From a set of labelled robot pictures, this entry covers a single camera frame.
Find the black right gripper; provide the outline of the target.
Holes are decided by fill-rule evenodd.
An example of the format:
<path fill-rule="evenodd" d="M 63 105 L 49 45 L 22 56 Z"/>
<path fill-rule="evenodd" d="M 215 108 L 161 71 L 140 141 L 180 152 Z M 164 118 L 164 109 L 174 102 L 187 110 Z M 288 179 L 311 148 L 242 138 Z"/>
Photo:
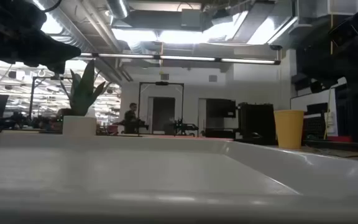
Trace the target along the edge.
<path fill-rule="evenodd" d="M 331 29 L 331 40 L 337 47 L 337 59 L 342 59 L 347 74 L 358 78 L 358 13 L 345 19 Z M 297 72 L 308 78 L 337 78 L 334 59 L 331 56 L 330 43 L 314 43 L 299 46 L 296 49 Z M 310 79 L 312 93 L 319 93 L 337 85 L 337 80 L 320 82 Z"/>

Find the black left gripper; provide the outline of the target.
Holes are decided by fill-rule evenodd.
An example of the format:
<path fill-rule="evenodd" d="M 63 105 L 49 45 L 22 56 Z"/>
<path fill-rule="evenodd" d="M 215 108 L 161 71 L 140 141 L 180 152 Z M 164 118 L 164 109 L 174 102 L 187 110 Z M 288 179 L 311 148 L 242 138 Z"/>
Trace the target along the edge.
<path fill-rule="evenodd" d="M 27 0 L 0 0 L 0 60 L 35 63 L 42 55 L 47 68 L 65 73 L 65 61 L 81 55 L 78 47 L 41 31 L 46 13 Z"/>

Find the yellow ribbed cup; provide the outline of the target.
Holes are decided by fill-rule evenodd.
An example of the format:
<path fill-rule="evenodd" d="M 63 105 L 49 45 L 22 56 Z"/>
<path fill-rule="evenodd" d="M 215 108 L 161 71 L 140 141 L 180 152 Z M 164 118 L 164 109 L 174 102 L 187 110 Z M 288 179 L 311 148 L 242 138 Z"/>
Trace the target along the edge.
<path fill-rule="evenodd" d="M 278 146 L 283 149 L 300 149 L 304 111 L 276 110 L 273 113 Z"/>

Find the grey plastic tray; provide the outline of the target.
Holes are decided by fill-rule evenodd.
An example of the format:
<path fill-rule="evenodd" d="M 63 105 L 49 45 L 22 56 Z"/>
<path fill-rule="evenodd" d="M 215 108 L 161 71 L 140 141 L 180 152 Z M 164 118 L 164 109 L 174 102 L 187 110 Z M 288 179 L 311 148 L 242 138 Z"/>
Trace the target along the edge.
<path fill-rule="evenodd" d="M 0 223 L 358 223 L 358 161 L 214 139 L 0 134 Z"/>

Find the white board panel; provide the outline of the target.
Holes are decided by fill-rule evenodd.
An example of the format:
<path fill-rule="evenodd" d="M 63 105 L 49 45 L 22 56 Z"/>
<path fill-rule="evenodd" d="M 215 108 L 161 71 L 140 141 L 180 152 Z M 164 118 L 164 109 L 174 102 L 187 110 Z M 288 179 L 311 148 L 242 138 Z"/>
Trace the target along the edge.
<path fill-rule="evenodd" d="M 302 96 L 294 97 L 290 100 L 290 108 L 292 110 L 307 111 L 308 105 L 327 103 L 329 113 L 325 113 L 328 122 L 328 136 L 338 136 L 337 117 L 336 117 L 336 95 L 335 89 L 324 90 L 319 93 L 310 93 Z"/>

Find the green snake plant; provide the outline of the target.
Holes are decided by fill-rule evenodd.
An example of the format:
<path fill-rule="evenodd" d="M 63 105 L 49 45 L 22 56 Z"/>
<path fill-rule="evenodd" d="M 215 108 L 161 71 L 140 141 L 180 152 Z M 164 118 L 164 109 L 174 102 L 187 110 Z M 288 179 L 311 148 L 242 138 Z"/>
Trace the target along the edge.
<path fill-rule="evenodd" d="M 73 70 L 71 72 L 71 88 L 67 91 L 65 85 L 60 81 L 61 88 L 66 93 L 70 109 L 64 112 L 64 116 L 86 116 L 89 108 L 94 104 L 99 95 L 102 95 L 109 87 L 111 82 L 102 82 L 97 87 L 94 86 L 95 62 L 91 60 L 87 63 L 85 70 L 80 76 Z"/>

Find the black mesh basket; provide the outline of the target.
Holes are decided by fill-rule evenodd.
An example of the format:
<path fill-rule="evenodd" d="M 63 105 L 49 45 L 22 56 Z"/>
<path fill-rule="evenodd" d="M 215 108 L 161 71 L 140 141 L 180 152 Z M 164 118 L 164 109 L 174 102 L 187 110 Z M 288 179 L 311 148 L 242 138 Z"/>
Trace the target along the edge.
<path fill-rule="evenodd" d="M 325 115 L 327 103 L 316 103 L 306 106 L 307 111 L 303 120 L 303 138 L 307 140 L 323 139 L 326 130 Z"/>

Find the white plant pot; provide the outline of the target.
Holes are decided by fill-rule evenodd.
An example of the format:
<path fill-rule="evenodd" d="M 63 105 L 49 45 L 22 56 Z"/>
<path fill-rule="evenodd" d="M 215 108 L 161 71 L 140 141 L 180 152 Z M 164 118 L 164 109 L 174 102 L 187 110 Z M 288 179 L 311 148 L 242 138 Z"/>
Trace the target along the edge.
<path fill-rule="evenodd" d="M 65 116 L 63 118 L 63 135 L 74 137 L 95 136 L 97 120 L 87 116 Z"/>

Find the black box-shaped machine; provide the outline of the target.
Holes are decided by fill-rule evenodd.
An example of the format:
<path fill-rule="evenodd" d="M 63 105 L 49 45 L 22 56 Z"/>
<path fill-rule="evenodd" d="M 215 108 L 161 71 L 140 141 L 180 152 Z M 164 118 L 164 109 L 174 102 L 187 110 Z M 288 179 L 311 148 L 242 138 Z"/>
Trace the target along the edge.
<path fill-rule="evenodd" d="M 238 104 L 240 142 L 276 145 L 273 104 Z"/>

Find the person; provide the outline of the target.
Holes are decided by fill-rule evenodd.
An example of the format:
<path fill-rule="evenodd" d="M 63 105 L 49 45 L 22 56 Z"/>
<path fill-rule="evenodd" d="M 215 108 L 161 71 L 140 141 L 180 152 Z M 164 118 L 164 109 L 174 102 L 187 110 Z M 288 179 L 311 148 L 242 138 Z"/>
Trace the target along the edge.
<path fill-rule="evenodd" d="M 137 104 L 131 103 L 129 105 L 129 110 L 124 113 L 124 134 L 135 134 L 137 132 L 137 127 L 139 119 L 137 118 L 135 112 L 137 111 Z"/>

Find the dark square cabinet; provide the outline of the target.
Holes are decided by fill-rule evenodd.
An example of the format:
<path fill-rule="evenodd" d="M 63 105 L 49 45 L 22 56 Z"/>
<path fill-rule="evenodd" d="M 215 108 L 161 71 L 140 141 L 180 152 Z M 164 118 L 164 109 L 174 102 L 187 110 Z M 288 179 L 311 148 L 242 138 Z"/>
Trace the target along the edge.
<path fill-rule="evenodd" d="M 207 99 L 206 115 L 210 118 L 235 118 L 236 102 L 227 99 Z"/>

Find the LED light bar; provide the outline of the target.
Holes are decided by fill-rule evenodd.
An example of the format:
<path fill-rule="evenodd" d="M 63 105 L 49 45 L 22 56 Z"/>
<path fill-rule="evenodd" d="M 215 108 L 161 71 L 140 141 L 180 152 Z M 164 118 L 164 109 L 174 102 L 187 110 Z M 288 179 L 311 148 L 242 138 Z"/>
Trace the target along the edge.
<path fill-rule="evenodd" d="M 266 60 L 256 58 L 221 58 L 221 57 L 195 57 L 179 55 L 146 55 L 146 54 L 99 54 L 81 53 L 82 58 L 124 58 L 140 60 L 182 60 L 191 62 L 216 62 L 216 63 L 243 63 L 258 65 L 280 65 L 280 60 Z"/>

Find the black aluminium table frame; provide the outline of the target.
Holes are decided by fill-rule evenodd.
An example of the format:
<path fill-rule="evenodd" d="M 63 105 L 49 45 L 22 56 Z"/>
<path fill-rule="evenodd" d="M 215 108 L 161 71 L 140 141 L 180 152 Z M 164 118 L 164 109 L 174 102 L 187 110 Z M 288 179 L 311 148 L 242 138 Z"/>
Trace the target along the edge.
<path fill-rule="evenodd" d="M 235 142 L 256 144 L 261 146 L 278 146 L 278 141 L 265 141 L 263 139 L 235 139 Z M 304 140 L 302 146 L 317 149 L 333 149 L 338 151 L 358 152 L 358 143 L 353 142 L 334 142 L 328 140 Z"/>

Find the black background robot frame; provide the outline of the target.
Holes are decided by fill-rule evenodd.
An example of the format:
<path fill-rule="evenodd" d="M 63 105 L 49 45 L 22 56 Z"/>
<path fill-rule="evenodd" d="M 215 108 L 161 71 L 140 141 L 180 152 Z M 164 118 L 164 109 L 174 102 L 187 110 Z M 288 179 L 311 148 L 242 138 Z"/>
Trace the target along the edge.
<path fill-rule="evenodd" d="M 184 96 L 185 96 L 185 84 L 184 83 L 170 83 L 166 81 L 158 81 L 158 82 L 139 82 L 139 90 L 138 90 L 138 102 L 137 102 L 137 117 L 140 118 L 140 112 L 141 112 L 141 95 L 142 91 L 146 90 L 146 88 L 142 89 L 142 85 L 155 85 L 155 86 L 169 86 L 169 85 L 177 85 L 182 88 L 181 93 L 181 120 L 183 121 L 183 106 L 184 106 Z"/>

